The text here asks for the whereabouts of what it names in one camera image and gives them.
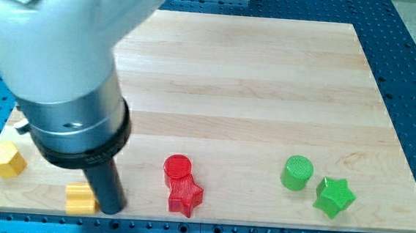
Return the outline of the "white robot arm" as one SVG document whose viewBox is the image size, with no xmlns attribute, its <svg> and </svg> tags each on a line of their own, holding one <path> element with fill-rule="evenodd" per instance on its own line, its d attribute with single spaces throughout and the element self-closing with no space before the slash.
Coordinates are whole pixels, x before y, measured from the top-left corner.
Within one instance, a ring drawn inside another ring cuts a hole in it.
<svg viewBox="0 0 416 233">
<path fill-rule="evenodd" d="M 0 76 L 34 142 L 118 152 L 130 134 L 113 48 L 165 0 L 0 0 Z"/>
</svg>

